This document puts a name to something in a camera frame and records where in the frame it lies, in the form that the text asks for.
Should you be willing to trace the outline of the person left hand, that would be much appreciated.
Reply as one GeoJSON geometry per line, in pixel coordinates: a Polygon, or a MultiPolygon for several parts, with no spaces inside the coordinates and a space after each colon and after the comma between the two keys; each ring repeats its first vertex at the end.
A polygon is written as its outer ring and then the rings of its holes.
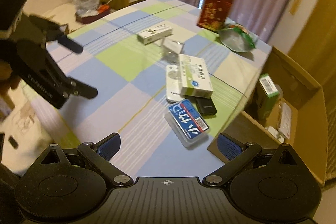
{"type": "Polygon", "coordinates": [[[4,100],[8,96],[9,90],[15,90],[21,78],[15,74],[9,63],[1,60],[0,62],[0,84],[1,84],[1,98],[4,100]]]}

